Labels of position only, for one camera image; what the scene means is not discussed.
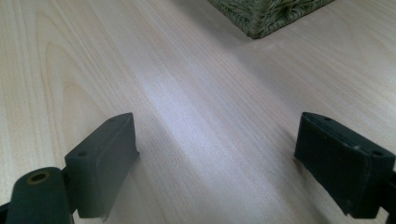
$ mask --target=screw hole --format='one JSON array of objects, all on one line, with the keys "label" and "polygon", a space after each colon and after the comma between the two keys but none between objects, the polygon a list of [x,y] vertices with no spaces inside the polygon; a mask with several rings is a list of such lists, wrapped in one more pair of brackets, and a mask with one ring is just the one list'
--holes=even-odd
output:
[{"label": "screw hole", "polygon": [[84,152],[84,151],[82,151],[82,152],[79,152],[77,155],[78,155],[79,157],[86,157],[86,156],[87,156],[87,153]]},{"label": "screw hole", "polygon": [[27,183],[29,185],[39,184],[41,182],[44,182],[49,176],[50,176],[50,173],[48,173],[48,172],[36,173],[36,174],[31,175],[27,179]]},{"label": "screw hole", "polygon": [[377,150],[372,151],[372,153],[373,153],[373,155],[375,155],[375,156],[383,156],[383,155],[384,155],[384,154],[382,154],[382,152],[377,151]]}]

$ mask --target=light wood grain surface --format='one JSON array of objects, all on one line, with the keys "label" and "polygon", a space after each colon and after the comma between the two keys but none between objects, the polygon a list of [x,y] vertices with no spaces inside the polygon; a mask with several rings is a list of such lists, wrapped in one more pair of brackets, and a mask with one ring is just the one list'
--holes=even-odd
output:
[{"label": "light wood grain surface", "polygon": [[108,223],[384,223],[345,217],[293,151],[310,111],[396,153],[395,3],[251,40],[206,0],[0,0],[0,203],[132,111],[141,156]]}]

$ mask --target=woven basket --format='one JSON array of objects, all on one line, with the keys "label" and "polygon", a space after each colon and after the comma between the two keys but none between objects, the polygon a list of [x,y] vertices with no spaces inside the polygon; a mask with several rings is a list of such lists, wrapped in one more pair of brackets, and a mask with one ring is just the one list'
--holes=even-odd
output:
[{"label": "woven basket", "polygon": [[245,34],[257,39],[333,0],[209,0]]}]

